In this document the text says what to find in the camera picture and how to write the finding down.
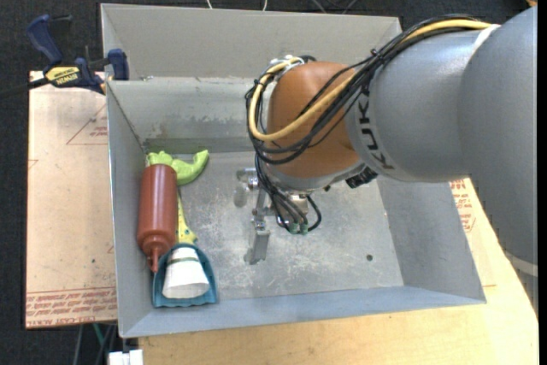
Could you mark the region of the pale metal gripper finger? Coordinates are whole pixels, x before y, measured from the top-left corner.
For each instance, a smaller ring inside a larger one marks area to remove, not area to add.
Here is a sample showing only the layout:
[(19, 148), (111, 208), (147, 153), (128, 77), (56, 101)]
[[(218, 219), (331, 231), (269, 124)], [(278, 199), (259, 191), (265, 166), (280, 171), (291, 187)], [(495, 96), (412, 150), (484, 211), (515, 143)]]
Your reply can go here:
[(244, 260), (249, 265), (266, 260), (268, 243), (271, 232), (263, 217), (256, 217), (251, 221), (249, 246), (244, 255)]
[(236, 172), (237, 185), (233, 191), (233, 203), (238, 208), (243, 208), (250, 194), (259, 186), (257, 171), (255, 168), (243, 168)]

